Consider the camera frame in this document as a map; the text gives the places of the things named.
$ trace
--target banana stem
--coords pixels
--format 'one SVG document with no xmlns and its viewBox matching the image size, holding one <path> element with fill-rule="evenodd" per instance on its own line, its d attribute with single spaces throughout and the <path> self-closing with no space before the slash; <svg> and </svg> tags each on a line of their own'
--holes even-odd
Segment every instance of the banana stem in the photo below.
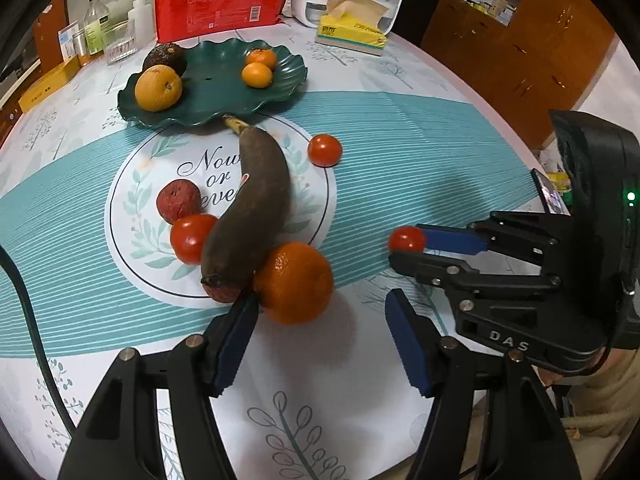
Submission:
<svg viewBox="0 0 640 480">
<path fill-rule="evenodd" d="M 236 135 L 240 135 L 245 128 L 249 127 L 249 124 L 241 121 L 237 117 L 233 117 L 233 115 L 225 114 L 222 116 L 222 120 L 225 121 L 225 124 L 231 128 Z"/>
</svg>

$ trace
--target red package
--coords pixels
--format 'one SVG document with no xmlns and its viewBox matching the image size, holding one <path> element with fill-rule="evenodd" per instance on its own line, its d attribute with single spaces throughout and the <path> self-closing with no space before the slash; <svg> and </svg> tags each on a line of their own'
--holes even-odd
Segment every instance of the red package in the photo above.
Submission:
<svg viewBox="0 0 640 480">
<path fill-rule="evenodd" d="M 278 22 L 282 0 L 156 0 L 159 43 Z"/>
</svg>

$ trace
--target orange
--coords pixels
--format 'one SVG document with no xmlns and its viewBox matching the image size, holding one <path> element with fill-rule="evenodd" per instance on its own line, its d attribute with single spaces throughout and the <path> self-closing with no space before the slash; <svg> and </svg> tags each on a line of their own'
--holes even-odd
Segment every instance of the orange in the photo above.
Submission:
<svg viewBox="0 0 640 480">
<path fill-rule="evenodd" d="M 242 81 L 251 88 L 267 88 L 273 81 L 273 72 L 262 63 L 249 63 L 242 69 Z"/>
<path fill-rule="evenodd" d="M 273 248 L 254 276 L 254 290 L 271 319 L 294 324 L 311 321 L 329 305 L 334 274 L 313 247 L 288 242 Z"/>
<path fill-rule="evenodd" d="M 278 63 L 278 58 L 276 57 L 276 53 L 270 48 L 256 48 L 247 54 L 246 63 L 262 63 L 270 70 L 274 70 Z"/>
<path fill-rule="evenodd" d="M 145 70 L 134 91 L 138 106 L 147 112 L 159 112 L 172 107 L 182 95 L 182 79 L 167 65 L 155 65 Z"/>
</svg>

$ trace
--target circular print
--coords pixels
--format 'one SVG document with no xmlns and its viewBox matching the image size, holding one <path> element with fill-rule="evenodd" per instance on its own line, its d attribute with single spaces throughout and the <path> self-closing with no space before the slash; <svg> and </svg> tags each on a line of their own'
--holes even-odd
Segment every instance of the circular print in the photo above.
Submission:
<svg viewBox="0 0 640 480">
<path fill-rule="evenodd" d="M 311 135 L 277 116 L 256 115 L 287 159 L 292 183 L 289 217 L 277 242 L 298 240 L 318 248 L 335 213 L 333 170 L 306 156 Z M 221 217 L 241 185 L 238 136 L 218 122 L 171 126 L 149 135 L 124 161 L 104 208 L 104 234 L 113 261 L 145 294 L 176 306 L 215 308 L 200 285 L 200 267 L 178 260 L 167 224 L 156 209 L 159 191 L 186 178 L 200 188 L 202 210 Z"/>
</svg>

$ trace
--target wall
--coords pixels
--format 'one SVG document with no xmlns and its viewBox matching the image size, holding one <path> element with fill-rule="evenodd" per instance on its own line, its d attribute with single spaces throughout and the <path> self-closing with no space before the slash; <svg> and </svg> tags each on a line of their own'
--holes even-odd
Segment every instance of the wall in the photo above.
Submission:
<svg viewBox="0 0 640 480">
<path fill-rule="evenodd" d="M 578 110 L 616 123 L 640 139 L 640 70 L 620 41 L 602 76 Z M 556 142 L 540 154 L 547 171 L 560 162 Z"/>
</svg>

